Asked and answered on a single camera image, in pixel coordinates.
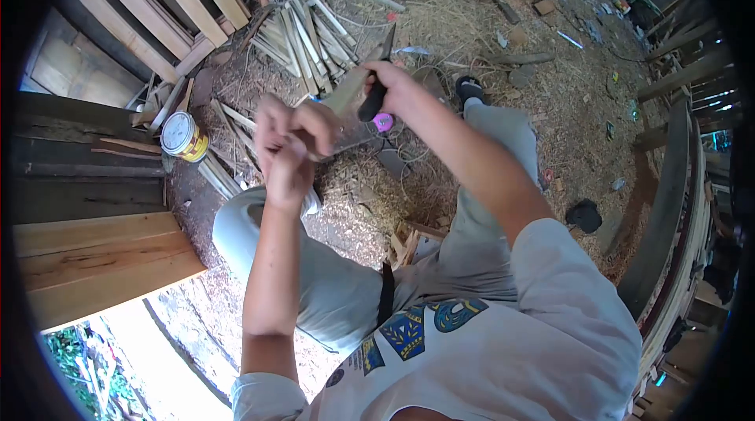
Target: black knife handle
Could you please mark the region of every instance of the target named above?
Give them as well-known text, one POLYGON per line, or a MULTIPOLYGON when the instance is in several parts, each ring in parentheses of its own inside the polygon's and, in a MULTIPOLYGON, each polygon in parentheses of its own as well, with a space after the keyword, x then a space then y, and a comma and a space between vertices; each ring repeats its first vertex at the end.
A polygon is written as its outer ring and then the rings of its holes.
POLYGON ((356 115, 363 123, 369 123, 380 112, 380 109, 383 107, 383 99, 388 91, 385 85, 378 79, 375 71, 370 71, 370 75, 375 76, 375 82, 369 94, 367 94, 364 103, 356 111, 356 115))

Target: pile of wood sticks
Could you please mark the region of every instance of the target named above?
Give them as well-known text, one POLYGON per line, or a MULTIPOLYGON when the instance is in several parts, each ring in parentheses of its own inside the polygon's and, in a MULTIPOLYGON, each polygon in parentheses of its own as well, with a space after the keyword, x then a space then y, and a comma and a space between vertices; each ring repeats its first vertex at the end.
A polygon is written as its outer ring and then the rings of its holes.
POLYGON ((262 22, 250 42, 298 77, 312 95, 331 93, 334 82, 359 61, 354 54, 356 41, 321 0, 286 0, 262 22))

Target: gray pants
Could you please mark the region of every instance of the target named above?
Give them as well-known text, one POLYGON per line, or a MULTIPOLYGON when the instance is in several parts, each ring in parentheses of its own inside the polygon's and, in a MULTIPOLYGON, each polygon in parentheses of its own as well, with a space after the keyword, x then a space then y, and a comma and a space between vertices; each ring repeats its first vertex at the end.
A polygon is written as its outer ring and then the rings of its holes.
MULTIPOLYGON (((467 100, 464 117, 477 131, 514 154, 532 180, 537 181, 535 138, 526 114, 513 108, 484 105, 472 98, 467 100)), ((260 237, 264 203, 265 190, 257 187, 228 201, 215 216, 213 242, 244 284, 260 237)), ((339 256, 307 236, 303 227, 300 249, 297 326, 326 350, 348 355, 376 327, 382 276, 339 256)), ((509 258, 510 248, 496 219, 462 187, 456 217, 440 249, 394 272, 393 311, 454 297, 477 297, 516 307, 509 258)))

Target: person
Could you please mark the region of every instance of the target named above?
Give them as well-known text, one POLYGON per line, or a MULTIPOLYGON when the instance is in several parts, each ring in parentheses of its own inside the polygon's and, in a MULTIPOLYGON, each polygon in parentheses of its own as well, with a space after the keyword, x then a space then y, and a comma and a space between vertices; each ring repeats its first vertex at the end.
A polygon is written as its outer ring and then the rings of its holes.
POLYGON ((462 77, 459 118, 400 68, 365 66, 387 88, 382 111, 457 177, 456 216, 436 253, 392 275, 307 237, 313 164, 300 138, 330 154, 336 118, 264 96, 255 142, 266 188, 228 201, 213 229, 247 281, 234 419, 621 419, 642 338, 536 186, 526 114, 486 105, 462 77), (297 384, 296 327, 345 357, 311 404, 297 384))

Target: paint can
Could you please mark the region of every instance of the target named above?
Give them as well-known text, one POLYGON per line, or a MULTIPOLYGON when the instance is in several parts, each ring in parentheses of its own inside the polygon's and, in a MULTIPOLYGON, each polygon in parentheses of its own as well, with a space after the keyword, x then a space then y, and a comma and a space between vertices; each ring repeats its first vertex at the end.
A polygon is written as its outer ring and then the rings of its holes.
POLYGON ((199 162, 207 154, 210 138, 199 129, 194 118, 186 112, 172 114, 160 133, 162 149, 188 162, 199 162))

